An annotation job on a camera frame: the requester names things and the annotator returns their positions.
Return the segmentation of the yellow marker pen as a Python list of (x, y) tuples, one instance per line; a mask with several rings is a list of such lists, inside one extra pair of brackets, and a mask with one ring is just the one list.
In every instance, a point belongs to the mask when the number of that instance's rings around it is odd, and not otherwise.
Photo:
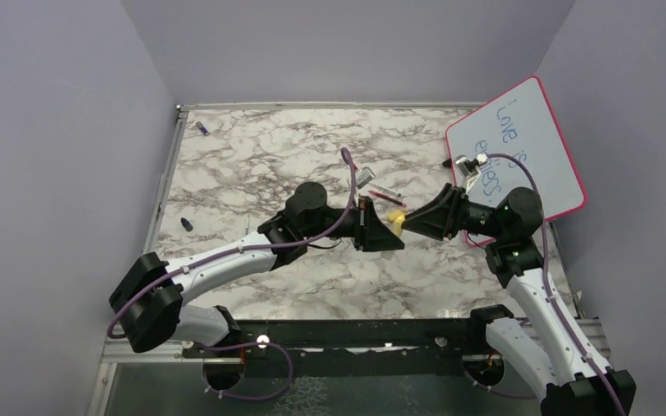
[(387, 221), (391, 224), (391, 230), (395, 232), (400, 232), (402, 230), (402, 224), (405, 220), (406, 212), (401, 210), (395, 210), (389, 213), (386, 216)]

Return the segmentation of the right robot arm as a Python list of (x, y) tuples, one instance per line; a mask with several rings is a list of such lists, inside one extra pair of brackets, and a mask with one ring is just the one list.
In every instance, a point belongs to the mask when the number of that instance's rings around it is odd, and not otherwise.
[(485, 253), (489, 270), (520, 305), (537, 339), (514, 318), (479, 320), (465, 329), (478, 353), (499, 352), (531, 387), (543, 415), (627, 415), (637, 386), (615, 370), (589, 340), (559, 295), (543, 250), (533, 240), (543, 225), (537, 192), (517, 187), (496, 206), (469, 200), (446, 185), (427, 205), (406, 214), (402, 227), (437, 240), (458, 231), (493, 239)]

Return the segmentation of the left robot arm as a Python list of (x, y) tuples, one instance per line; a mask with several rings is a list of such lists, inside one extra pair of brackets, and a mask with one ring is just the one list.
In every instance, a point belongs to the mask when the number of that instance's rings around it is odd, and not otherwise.
[(306, 182), (281, 211), (237, 242), (173, 260), (155, 252), (141, 255), (108, 298), (115, 313), (112, 324), (121, 326), (135, 353), (175, 339), (198, 341), (216, 355), (230, 354), (240, 330), (230, 312), (220, 306), (192, 307), (191, 301), (241, 277), (289, 265), (325, 237), (349, 238), (362, 252), (404, 248), (378, 218), (370, 198), (351, 196), (346, 207), (332, 208), (324, 186)]

